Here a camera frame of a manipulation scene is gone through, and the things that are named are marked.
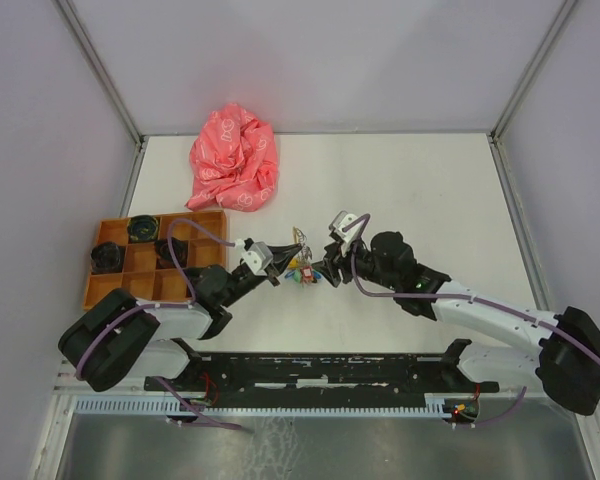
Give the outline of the keyring bunch with colourful tags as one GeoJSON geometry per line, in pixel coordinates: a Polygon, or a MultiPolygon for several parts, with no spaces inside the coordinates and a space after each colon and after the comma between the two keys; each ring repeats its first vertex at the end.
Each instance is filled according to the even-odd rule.
{"type": "Polygon", "coordinates": [[[301,249],[289,263],[284,278],[303,286],[316,284],[322,276],[312,266],[313,255],[307,244],[306,235],[296,226],[293,227],[292,234],[294,242],[300,244],[301,249]]]}

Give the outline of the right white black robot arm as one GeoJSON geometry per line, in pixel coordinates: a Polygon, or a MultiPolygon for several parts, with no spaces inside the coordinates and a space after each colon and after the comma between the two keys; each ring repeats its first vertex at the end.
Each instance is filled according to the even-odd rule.
{"type": "Polygon", "coordinates": [[[501,303],[419,263],[399,232],[376,234],[369,245],[336,238],[314,268],[332,286],[367,281],[404,311],[459,325],[505,344],[496,372],[530,373],[567,410],[589,416],[600,401],[600,329],[585,311],[525,310],[501,303]]]}

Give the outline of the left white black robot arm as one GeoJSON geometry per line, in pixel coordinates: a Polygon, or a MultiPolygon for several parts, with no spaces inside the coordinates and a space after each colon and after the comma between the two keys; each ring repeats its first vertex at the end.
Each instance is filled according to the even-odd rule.
{"type": "Polygon", "coordinates": [[[241,261],[231,272],[220,265],[184,271],[193,287],[184,302],[147,301],[123,288],[107,294],[69,327],[58,341],[76,378],[94,391],[107,391],[123,379],[164,377],[189,390],[201,378],[186,339],[209,340],[232,319],[228,308],[264,282],[276,286],[301,245],[269,246],[239,242],[241,261]]]}

